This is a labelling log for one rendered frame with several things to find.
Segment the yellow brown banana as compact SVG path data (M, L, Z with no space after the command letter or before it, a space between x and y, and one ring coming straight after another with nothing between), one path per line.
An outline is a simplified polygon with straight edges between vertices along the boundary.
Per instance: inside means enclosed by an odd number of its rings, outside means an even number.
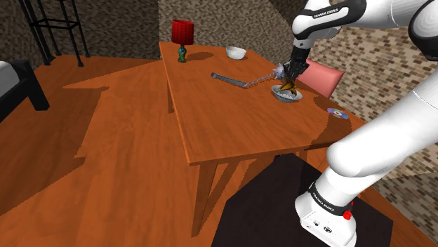
M288 81L286 79L283 80L282 85L279 88L280 91L290 91L294 96L297 96L297 90L295 81Z

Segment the pink cushion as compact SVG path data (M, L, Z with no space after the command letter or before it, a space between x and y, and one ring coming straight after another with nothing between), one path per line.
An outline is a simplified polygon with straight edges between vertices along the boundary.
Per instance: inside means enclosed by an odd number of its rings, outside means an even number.
M306 63L309 67L298 76L298 80L323 96L330 98L344 72L311 60L306 60Z

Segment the white bowl with scalloped inside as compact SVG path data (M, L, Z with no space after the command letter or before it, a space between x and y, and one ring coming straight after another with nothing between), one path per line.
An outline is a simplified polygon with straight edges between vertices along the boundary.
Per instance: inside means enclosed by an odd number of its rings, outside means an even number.
M281 102L295 102L303 97L303 95L299 91L297 91L296 94L293 94L290 90L280 90L280 87L280 85L273 85L271 89L275 98Z

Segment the plain white bowl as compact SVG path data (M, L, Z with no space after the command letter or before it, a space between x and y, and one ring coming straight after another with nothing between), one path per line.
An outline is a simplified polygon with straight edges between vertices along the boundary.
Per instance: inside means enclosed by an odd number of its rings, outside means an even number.
M227 46L226 54L229 58L233 60L241 60L244 58L246 50L235 46Z

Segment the shiny compact disc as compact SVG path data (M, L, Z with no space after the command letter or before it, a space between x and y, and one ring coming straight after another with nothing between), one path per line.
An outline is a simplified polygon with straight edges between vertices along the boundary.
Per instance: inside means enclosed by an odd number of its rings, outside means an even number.
M348 119L349 116L342 110L336 109L336 108L328 108L327 112L332 115L335 116L339 119Z

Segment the brown wooden table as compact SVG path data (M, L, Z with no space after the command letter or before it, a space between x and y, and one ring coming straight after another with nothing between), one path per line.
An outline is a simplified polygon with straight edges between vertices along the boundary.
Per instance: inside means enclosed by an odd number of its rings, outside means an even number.
M273 81L240 88L220 80L249 81L270 74L274 65L254 51L233 60L223 47L192 45L182 63L177 44L161 42L159 47L168 109L178 120L188 164L199 167L193 236L208 217L218 165L233 167L249 159L328 147L363 124L353 114L346 119L330 115L333 102L303 83L298 83L302 98L284 103L272 95Z

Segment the red shade table lamp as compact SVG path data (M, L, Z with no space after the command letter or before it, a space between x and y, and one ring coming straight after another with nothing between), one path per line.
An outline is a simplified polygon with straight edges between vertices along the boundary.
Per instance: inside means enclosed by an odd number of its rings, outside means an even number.
M185 47L194 43L194 23L187 20L173 20L171 31L171 41L180 46L178 61L186 62L187 49Z

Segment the dark robot stand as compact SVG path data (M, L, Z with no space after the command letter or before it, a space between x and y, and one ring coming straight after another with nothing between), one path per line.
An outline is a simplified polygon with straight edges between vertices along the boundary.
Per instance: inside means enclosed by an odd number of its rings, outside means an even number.
M295 210L320 175L294 154L276 158L227 200L211 247L329 247L301 227Z

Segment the black metal shelf frame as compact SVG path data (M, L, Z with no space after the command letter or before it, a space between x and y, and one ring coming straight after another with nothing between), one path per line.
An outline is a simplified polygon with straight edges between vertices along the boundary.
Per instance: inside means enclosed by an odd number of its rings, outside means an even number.
M50 52L50 49L48 47L48 44L46 42L45 36L42 32L42 29L46 29L50 39L51 43L53 44L53 47L55 49L55 54L57 56L61 56L62 53L60 52L60 49L58 48L58 45L56 43L55 37L53 35L52 30L53 29L60 29L60 30L66 30L69 33L69 37L74 49L74 53L77 57L77 66L78 67L84 67L84 64L80 58L79 55L79 49L77 47L76 39L74 38L73 29L78 28L81 42L84 47L85 57L89 58L91 54L88 51L88 47L86 45L86 39L84 36L84 32L82 29L81 21L79 19L79 14L77 10L76 0L56 0L60 4L60 10L62 11L63 19L55 19L55 18L48 18L46 15L46 12L44 10L43 4L41 0L36 0L36 3L39 7L39 11L41 13L42 18L38 19L36 16L36 13L34 11L33 5L31 3L31 0L18 0L18 3L20 4L20 7L22 9L22 12L24 14L24 17L27 21L27 24L29 25L30 31L34 37L34 40L36 41L36 45L39 49L39 52L42 56L43 65L49 66L51 62L55 59L55 56L52 55ZM74 20L71 20L68 17L65 1L69 1L72 5L73 13L74 13Z

